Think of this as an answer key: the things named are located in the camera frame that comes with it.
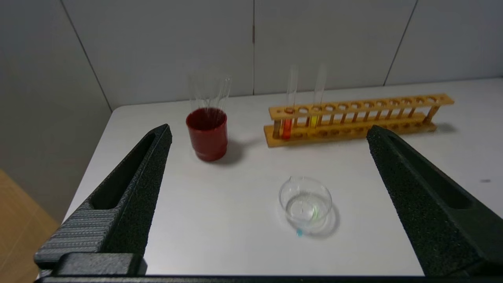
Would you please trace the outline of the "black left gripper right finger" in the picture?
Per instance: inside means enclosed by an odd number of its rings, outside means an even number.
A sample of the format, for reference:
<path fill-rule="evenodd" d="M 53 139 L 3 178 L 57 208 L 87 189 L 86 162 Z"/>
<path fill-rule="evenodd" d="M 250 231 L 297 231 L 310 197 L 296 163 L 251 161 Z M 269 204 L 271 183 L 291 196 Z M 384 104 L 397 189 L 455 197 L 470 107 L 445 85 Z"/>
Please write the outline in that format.
<path fill-rule="evenodd" d="M 501 277 L 502 218 L 391 130 L 366 139 L 424 275 Z"/>

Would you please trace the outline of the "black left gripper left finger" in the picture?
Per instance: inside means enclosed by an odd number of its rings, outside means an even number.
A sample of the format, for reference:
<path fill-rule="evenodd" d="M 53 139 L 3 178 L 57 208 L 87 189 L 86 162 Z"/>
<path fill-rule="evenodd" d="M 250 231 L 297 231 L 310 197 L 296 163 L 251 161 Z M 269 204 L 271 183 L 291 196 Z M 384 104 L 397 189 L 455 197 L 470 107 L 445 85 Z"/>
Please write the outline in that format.
<path fill-rule="evenodd" d="M 133 147 L 35 253 L 41 276 L 70 253 L 144 255 L 172 139 L 162 124 Z"/>

